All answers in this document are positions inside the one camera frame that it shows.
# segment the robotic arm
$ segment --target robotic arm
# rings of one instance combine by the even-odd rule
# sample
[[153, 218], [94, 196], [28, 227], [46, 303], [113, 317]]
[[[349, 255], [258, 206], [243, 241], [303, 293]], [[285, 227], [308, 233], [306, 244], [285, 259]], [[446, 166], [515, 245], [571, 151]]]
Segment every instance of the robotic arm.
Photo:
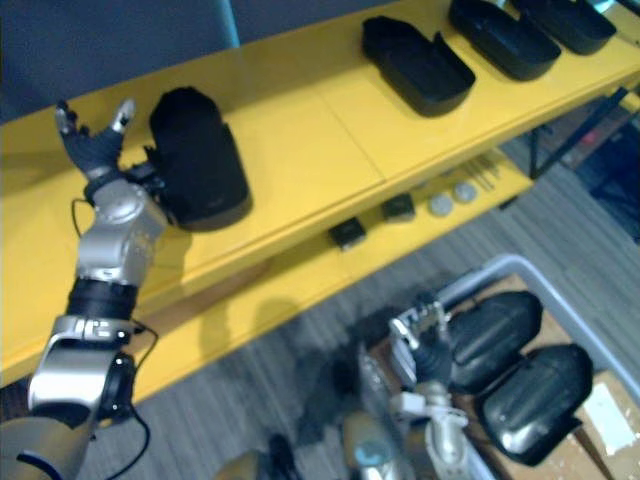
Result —
[[[453, 408], [448, 392], [453, 363], [449, 317], [440, 302], [423, 300], [412, 311], [418, 318], [435, 317], [436, 324], [426, 332], [416, 335], [401, 318], [389, 322], [394, 368], [401, 378], [409, 373], [416, 381], [413, 392], [401, 392], [391, 399], [391, 410], [398, 420], [411, 425], [405, 450], [419, 478], [469, 480], [469, 444], [463, 431], [467, 416]], [[413, 365], [398, 362], [398, 356], [409, 356]], [[425, 419], [429, 420], [426, 424], [420, 423]]]
[[88, 180], [95, 220], [82, 235], [66, 312], [29, 386], [29, 416], [2, 424], [0, 477], [75, 478], [98, 422], [127, 418], [135, 365], [122, 352], [133, 334], [131, 313], [166, 216], [118, 168], [124, 133], [135, 114], [124, 101], [109, 127], [90, 136], [65, 103], [56, 123], [73, 163]]

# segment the blue wall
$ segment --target blue wall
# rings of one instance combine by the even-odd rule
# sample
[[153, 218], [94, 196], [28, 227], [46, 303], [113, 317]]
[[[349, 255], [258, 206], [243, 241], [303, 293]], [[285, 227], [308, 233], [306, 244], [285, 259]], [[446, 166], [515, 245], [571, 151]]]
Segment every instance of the blue wall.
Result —
[[[384, 0], [231, 0], [241, 42]], [[3, 0], [2, 121], [231, 47], [223, 0]]]

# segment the cardboard box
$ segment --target cardboard box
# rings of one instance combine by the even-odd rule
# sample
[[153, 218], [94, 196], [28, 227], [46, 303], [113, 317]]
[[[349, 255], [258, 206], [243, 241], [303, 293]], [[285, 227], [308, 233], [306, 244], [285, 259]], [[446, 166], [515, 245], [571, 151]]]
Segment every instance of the cardboard box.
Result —
[[[595, 451], [592, 456], [597, 463], [601, 462], [601, 469], [604, 467], [608, 470], [608, 478], [640, 480], [640, 408], [611, 372], [596, 375], [593, 387], [592, 397], [576, 414], [583, 422], [583, 432], [586, 435], [585, 437], [578, 432], [578, 439], [587, 449], [590, 444], [593, 446]], [[610, 398], [607, 395], [602, 399], [603, 392], [605, 395], [608, 392]], [[589, 402], [594, 401], [596, 395], [601, 399], [602, 405], [599, 409], [590, 409]]]

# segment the white label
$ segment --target white label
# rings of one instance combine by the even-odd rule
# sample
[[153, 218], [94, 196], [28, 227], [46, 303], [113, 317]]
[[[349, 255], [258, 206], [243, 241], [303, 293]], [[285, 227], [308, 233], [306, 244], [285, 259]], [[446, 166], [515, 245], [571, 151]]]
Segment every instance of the white label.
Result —
[[604, 442], [607, 455], [614, 455], [633, 444], [635, 435], [604, 383], [593, 387], [591, 395], [584, 402], [584, 408]]

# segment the small black box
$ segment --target small black box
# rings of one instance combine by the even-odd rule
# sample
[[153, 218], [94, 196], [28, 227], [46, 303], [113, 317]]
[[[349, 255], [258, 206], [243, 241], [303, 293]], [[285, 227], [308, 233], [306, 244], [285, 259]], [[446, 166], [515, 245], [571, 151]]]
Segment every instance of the small black box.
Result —
[[410, 222], [416, 217], [413, 200], [408, 193], [401, 193], [384, 202], [382, 213], [387, 222]]
[[350, 218], [346, 222], [329, 229], [329, 235], [331, 235], [333, 241], [336, 242], [343, 252], [367, 238], [362, 224], [356, 217]]

